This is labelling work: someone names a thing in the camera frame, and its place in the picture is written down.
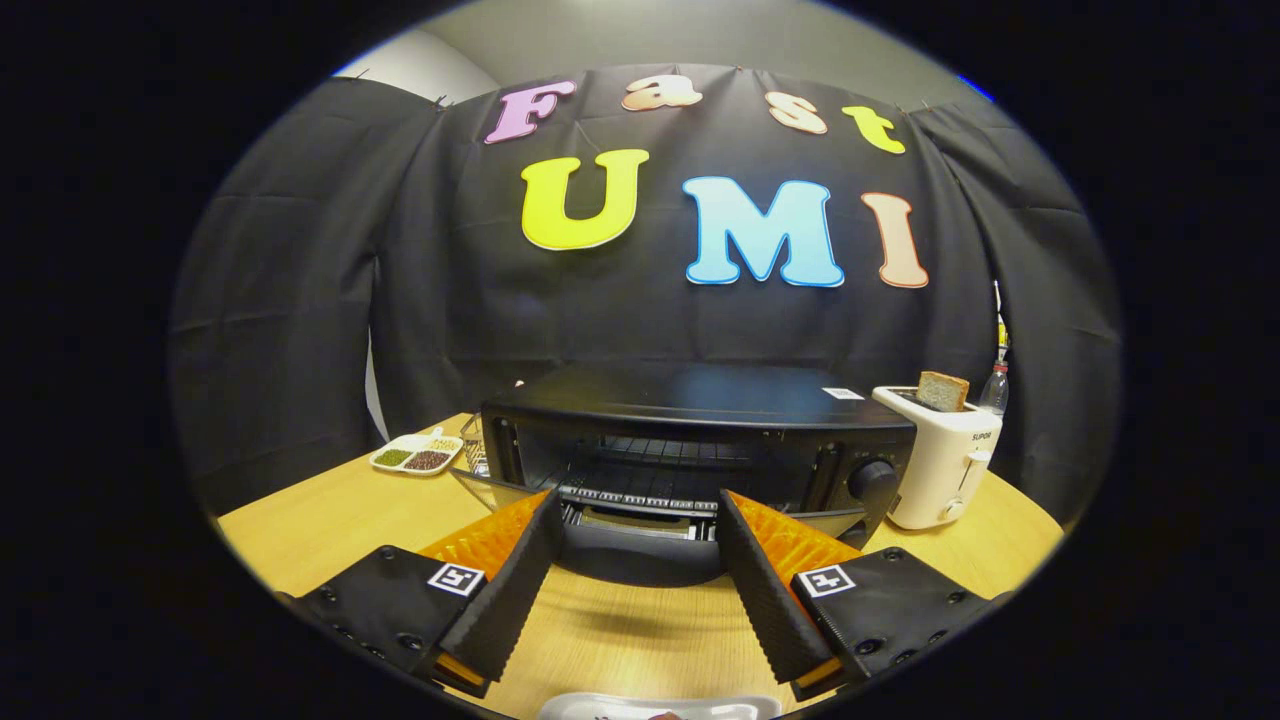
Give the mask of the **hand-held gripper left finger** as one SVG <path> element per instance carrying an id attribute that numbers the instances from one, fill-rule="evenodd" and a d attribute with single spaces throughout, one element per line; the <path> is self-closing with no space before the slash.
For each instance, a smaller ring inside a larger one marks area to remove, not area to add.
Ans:
<path id="1" fill-rule="evenodd" d="M 564 537 L 543 491 L 428 547 L 380 546 L 314 589 L 297 618 L 421 682 L 481 698 L 513 653 Z"/>

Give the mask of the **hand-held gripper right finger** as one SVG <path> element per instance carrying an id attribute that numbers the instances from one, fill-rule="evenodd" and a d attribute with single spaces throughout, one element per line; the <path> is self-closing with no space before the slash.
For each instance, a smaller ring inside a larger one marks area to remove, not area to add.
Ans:
<path id="1" fill-rule="evenodd" d="M 852 691 L 1006 605 L 900 547 L 861 552 L 723 489 L 716 542 L 777 682 L 799 701 Z"/>

